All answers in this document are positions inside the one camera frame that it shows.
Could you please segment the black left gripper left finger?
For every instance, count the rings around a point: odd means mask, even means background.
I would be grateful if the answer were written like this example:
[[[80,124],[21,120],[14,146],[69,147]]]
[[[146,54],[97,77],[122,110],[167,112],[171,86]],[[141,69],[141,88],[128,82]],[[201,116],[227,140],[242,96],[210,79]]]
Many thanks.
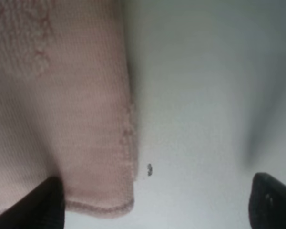
[[[62,229],[65,223],[63,185],[50,177],[0,214],[0,229]]]

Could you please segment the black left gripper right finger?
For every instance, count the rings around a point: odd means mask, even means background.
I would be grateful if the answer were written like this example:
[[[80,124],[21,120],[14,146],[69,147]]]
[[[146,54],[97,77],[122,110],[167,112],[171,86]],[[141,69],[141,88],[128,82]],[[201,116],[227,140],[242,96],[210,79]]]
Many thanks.
[[[286,185],[267,173],[256,173],[248,216],[253,229],[286,229]]]

